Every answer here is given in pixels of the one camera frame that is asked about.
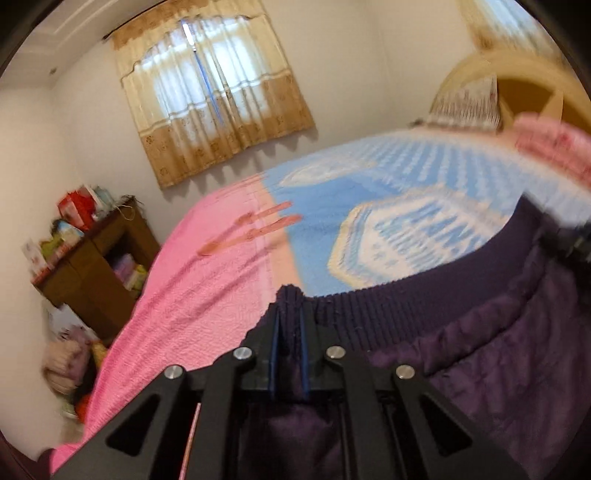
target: pink towel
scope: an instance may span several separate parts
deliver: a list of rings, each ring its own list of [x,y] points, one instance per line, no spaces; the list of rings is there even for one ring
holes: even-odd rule
[[[577,127],[537,113],[521,113],[515,119],[513,129],[537,138],[544,137],[561,152],[591,164],[591,137]]]
[[[522,133],[515,146],[520,152],[533,154],[545,163],[560,169],[568,176],[591,187],[591,163],[572,154],[570,151],[557,147],[555,143],[542,135]]]

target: headboard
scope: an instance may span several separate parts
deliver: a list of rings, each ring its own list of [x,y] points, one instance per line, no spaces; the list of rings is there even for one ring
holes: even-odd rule
[[[544,112],[591,134],[591,100],[574,72],[534,54],[511,49],[475,53],[441,84],[440,95],[496,74],[504,128],[521,112]]]

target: ceiling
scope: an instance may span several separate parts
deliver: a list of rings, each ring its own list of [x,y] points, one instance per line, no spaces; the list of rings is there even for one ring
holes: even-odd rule
[[[52,85],[107,33],[158,1],[63,0],[25,40],[0,86]]]

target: red box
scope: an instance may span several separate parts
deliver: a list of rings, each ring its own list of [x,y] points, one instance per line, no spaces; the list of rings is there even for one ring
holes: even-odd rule
[[[93,224],[92,214],[95,212],[95,201],[78,192],[68,193],[57,204],[61,217],[69,224],[87,231]]]

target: black metal mount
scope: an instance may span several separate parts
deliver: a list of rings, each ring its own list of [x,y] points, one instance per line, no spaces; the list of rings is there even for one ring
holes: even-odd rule
[[[236,478],[240,406],[276,400],[275,305],[267,316],[274,321],[251,330],[243,346],[211,366],[165,369],[54,480],[176,480],[186,452],[187,480]],[[528,478],[411,366],[378,369],[346,352],[306,304],[300,331],[306,402],[334,403],[341,412],[343,479]]]

